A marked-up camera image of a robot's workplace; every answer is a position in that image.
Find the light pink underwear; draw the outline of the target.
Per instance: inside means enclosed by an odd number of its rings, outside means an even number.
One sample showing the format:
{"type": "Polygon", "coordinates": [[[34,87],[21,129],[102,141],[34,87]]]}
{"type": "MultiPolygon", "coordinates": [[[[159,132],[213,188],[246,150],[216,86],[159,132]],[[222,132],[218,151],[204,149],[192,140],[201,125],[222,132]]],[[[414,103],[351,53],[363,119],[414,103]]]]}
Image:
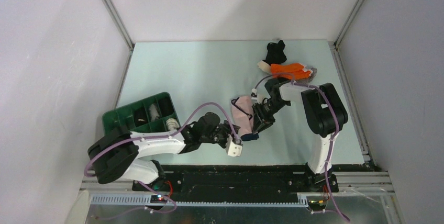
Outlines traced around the light pink underwear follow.
{"type": "Polygon", "coordinates": [[[253,141],[259,138],[253,133],[253,108],[250,96],[240,96],[230,101],[234,124],[239,127],[238,136],[242,141],[253,141]]]}

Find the white pink-trimmed underwear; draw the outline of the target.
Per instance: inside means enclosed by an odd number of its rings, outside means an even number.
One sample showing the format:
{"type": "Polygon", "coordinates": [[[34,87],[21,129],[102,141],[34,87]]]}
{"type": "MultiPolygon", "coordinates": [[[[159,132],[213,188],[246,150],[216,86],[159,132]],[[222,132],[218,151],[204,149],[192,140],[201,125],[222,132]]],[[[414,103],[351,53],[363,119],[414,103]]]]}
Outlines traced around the white pink-trimmed underwear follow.
{"type": "Polygon", "coordinates": [[[175,118],[167,119],[165,125],[168,131],[176,131],[181,127],[175,118]]]}

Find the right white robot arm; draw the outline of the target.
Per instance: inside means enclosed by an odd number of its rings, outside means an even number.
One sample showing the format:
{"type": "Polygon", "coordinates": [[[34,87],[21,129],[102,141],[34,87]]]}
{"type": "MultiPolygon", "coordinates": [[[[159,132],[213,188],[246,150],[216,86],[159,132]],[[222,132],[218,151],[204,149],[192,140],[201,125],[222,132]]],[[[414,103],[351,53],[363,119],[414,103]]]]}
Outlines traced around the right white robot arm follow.
{"type": "Polygon", "coordinates": [[[331,83],[317,86],[295,81],[268,80],[265,88],[268,98],[257,98],[253,103],[253,133],[260,133],[275,123],[274,115],[292,102],[302,102],[310,130],[319,136],[313,143],[312,154],[306,166],[305,186],[317,192],[331,176],[331,156],[334,145],[348,122],[348,113],[336,88],[331,83]]]}

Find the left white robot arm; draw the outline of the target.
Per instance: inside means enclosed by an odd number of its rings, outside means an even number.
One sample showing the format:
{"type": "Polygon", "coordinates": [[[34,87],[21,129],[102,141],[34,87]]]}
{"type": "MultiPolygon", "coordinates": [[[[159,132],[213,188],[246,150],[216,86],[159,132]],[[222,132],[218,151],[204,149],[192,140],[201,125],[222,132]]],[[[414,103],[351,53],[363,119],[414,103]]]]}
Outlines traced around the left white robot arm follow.
{"type": "Polygon", "coordinates": [[[198,121],[181,128],[169,119],[167,126],[167,132],[158,133],[116,127],[89,147],[90,162],[86,169],[93,170],[99,184],[126,179],[140,181],[153,191],[159,191],[165,186],[163,169],[156,160],[144,160],[147,156],[189,153],[204,143],[220,146],[228,156],[241,155],[243,145],[237,139],[238,126],[227,120],[221,122],[215,113],[206,113],[198,121]]]}

